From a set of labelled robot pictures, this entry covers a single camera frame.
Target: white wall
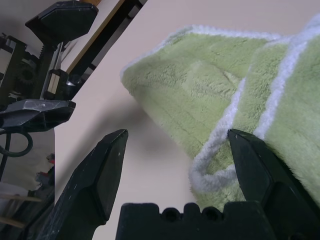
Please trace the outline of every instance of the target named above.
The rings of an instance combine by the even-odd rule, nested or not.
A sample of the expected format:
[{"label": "white wall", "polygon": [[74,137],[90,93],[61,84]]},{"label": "white wall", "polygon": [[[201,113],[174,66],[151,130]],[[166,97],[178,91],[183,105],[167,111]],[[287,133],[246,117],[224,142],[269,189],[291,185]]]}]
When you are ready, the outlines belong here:
[{"label": "white wall", "polygon": [[0,0],[0,33],[12,35],[28,45],[28,51],[38,55],[42,43],[25,23],[57,0]]}]

